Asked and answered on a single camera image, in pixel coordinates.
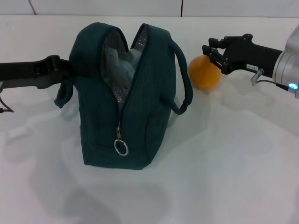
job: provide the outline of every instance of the white label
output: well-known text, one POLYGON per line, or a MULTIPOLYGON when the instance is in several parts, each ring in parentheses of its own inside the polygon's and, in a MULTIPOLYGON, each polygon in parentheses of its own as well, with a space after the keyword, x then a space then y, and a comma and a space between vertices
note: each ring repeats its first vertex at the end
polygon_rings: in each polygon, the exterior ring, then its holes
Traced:
POLYGON ((248 69, 251 69, 251 70, 255 70, 255 71, 258 70, 258 67, 257 67, 257 66, 254 66, 254 65, 251 65, 251 64, 246 64, 246 67, 247 67, 248 69))

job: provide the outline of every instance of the zipper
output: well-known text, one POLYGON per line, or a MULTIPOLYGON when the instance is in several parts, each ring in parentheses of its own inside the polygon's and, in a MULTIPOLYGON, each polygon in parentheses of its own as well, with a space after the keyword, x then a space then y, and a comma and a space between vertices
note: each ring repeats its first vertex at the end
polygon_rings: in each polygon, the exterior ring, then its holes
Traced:
POLYGON ((121 140, 121 127, 120 127, 120 122, 118 122, 118 126, 116 127, 116 136, 117 139, 114 141, 114 148, 117 151, 117 153, 121 156, 126 156, 129 153, 129 149, 127 144, 121 140), (126 148, 126 152, 124 154, 122 154, 118 149, 120 148, 120 145, 123 144, 124 147, 126 148))
POLYGON ((140 63, 141 63, 141 61, 143 60, 143 55, 145 55, 146 50, 147 50, 148 45, 149 45, 149 28, 148 28, 148 27, 143 27, 143 26, 140 27, 140 29, 139 29, 139 31, 138 31, 137 35, 135 36, 135 39, 134 39, 134 41, 133 41, 133 43, 132 43, 132 46, 131 46, 131 48, 133 48, 133 46, 136 44, 137 38, 138 38, 138 36, 140 35, 141 31, 142 31, 144 28, 145 28, 146 31, 147 31, 147 35, 148 35, 147 38, 148 38, 148 40, 147 40, 147 43, 146 43, 146 45, 145 45, 145 47, 144 47, 144 49, 143 49, 143 51, 142 51, 142 55, 141 55, 141 57, 140 57, 140 59, 139 59, 138 66, 137 66, 137 68, 136 68, 136 70, 135 70, 135 73, 134 73, 134 76, 133 76, 133 79, 132 79, 132 82, 131 82, 130 89, 129 89, 129 91, 128 91, 128 93, 127 93, 125 99, 124 99, 124 102, 123 102, 121 108, 120 108, 120 105, 119 105, 119 103, 118 103, 118 101, 117 101, 117 99, 116 99, 116 96, 115 96, 113 90, 111 89, 111 87, 110 87, 106 82, 104 82, 104 83, 107 85, 107 87, 109 88, 109 90, 111 91, 112 95, 114 96, 114 102, 115 102, 115 106, 116 106, 116 108, 117 108, 117 112, 116 112, 116 120, 117 120, 117 122, 118 122, 118 125, 117 125, 117 127, 116 127, 116 140, 114 141, 114 148, 115 148, 115 150, 117 151, 117 153, 118 153, 119 155, 121 155, 121 156, 126 156, 126 155, 128 155, 128 146, 127 146, 127 144, 121 139, 121 123, 122 123, 122 117, 123 117, 122 114, 123 114, 123 110, 124 110, 124 108, 125 108, 125 106, 126 106, 126 104, 127 104, 127 100, 128 100, 128 98, 129 98, 129 96, 130 96, 130 94, 131 94, 131 91, 132 91, 133 87, 134 87, 134 84, 135 84, 135 81, 136 81, 136 78, 137 78, 137 74, 139 73, 138 70, 139 70, 139 67, 140 67, 140 63), (124 145, 125 149, 126 149, 126 152, 125 152, 124 154, 122 154, 122 153, 119 151, 120 143, 122 143, 122 144, 124 145))

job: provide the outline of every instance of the zipper pull ring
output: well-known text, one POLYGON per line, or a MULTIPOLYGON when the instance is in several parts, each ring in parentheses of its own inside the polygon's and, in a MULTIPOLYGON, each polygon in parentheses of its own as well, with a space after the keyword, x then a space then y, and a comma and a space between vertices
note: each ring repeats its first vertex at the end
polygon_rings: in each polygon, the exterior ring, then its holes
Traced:
POLYGON ((117 126, 116 128, 116 137, 117 139, 114 141, 114 148, 117 151, 117 153, 121 156, 126 156, 129 153, 129 149, 127 144, 121 140, 121 127, 117 126), (121 147, 121 143, 124 145, 124 147, 126 148, 126 153, 122 154, 118 149, 121 147))

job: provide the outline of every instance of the blue indicator light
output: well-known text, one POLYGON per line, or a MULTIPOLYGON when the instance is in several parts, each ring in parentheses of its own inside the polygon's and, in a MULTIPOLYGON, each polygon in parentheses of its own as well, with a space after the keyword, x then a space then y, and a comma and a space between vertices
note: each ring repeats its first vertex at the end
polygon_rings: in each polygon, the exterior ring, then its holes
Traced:
POLYGON ((292 88, 292 89, 294 89, 294 90, 298 89, 298 86, 296 84, 294 84, 294 83, 290 83, 289 87, 292 88))

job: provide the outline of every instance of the cable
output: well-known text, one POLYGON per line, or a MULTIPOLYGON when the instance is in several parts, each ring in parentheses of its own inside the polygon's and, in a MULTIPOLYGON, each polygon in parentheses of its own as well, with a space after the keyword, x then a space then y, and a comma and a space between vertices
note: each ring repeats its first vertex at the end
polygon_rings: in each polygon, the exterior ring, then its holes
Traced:
POLYGON ((283 89, 285 91, 289 91, 289 87, 286 86, 286 85, 282 85, 282 84, 279 84, 279 83, 275 83, 273 81, 270 81, 270 80, 258 80, 256 83, 260 83, 260 82, 267 82, 267 83, 272 83, 272 84, 275 84, 277 87, 279 87, 280 89, 283 89))
POLYGON ((275 82, 273 82, 273 81, 265 80, 265 79, 263 79, 263 80, 258 80, 256 83, 260 83, 260 82, 267 82, 267 83, 277 84, 277 83, 275 83, 275 82))
POLYGON ((0 97, 0 103, 2 103, 3 106, 6 107, 6 109, 1 108, 0 112, 2 112, 2 113, 3 113, 3 112, 11 112, 11 113, 14 112, 9 106, 7 106, 7 105, 3 102, 3 100, 1 99, 1 97, 0 97))

